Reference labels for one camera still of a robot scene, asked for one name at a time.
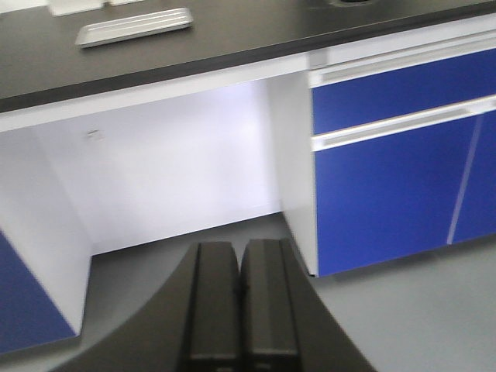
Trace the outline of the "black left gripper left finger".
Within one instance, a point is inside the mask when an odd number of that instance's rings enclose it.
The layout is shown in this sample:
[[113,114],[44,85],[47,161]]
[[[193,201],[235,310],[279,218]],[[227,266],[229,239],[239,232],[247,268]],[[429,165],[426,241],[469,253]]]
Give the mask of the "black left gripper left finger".
[[239,271],[228,242],[193,244],[131,318],[58,371],[239,371]]

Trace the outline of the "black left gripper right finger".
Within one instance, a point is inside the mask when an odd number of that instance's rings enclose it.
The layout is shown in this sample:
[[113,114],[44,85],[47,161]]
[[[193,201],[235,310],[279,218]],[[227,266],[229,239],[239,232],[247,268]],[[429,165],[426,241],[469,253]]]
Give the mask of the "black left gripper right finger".
[[286,239],[252,239],[241,268],[247,371],[372,371]]

